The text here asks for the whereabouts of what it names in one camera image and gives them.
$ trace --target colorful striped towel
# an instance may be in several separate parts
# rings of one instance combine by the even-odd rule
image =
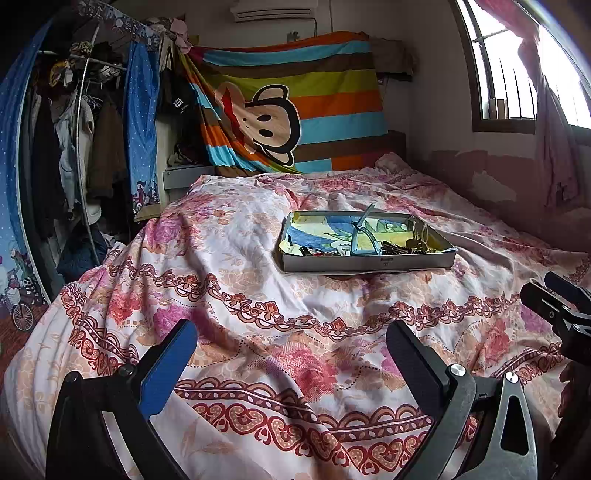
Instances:
[[[336,32],[181,56],[216,166],[350,170],[390,151],[368,37]]]

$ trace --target black bag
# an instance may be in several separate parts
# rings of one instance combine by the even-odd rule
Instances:
[[[179,115],[195,104],[195,91],[185,77],[175,73],[173,52],[166,52],[166,64],[160,72],[160,91],[158,93],[158,112]]]

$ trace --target brown stripe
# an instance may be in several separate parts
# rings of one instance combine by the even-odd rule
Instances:
[[[346,157],[392,148],[390,135],[351,138],[336,142],[299,145],[294,150],[295,161],[319,160],[321,158]]]
[[[331,57],[312,60],[279,63],[276,65],[257,65],[252,67],[220,67],[213,63],[197,63],[202,75],[228,75],[238,78],[264,79],[290,77],[310,72],[344,72],[345,70],[369,70],[374,68],[371,53],[343,53]]]

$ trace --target bed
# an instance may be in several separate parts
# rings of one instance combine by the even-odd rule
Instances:
[[[290,211],[370,203],[426,220],[457,246],[454,266],[282,273],[275,250]],[[391,479],[433,419],[388,355],[387,325],[402,319],[473,373],[515,371],[555,428],[566,362],[519,291],[548,270],[591,286],[590,264],[588,254],[518,233],[395,154],[360,171],[203,176],[125,249],[64,287],[7,370],[4,422],[42,472],[65,374],[112,374],[187,318],[199,344],[152,423],[189,477]],[[128,475],[140,478],[107,422]],[[474,431],[469,421],[462,441]]]

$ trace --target blue curtain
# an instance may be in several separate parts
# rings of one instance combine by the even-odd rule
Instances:
[[[134,212],[159,203],[156,179],[156,106],[160,86],[158,51],[131,42],[127,63],[125,123]]]
[[[6,312],[8,279],[18,283],[37,281],[27,254],[17,204],[17,158],[22,104],[37,50],[45,38],[48,22],[12,64],[0,85],[0,317]]]

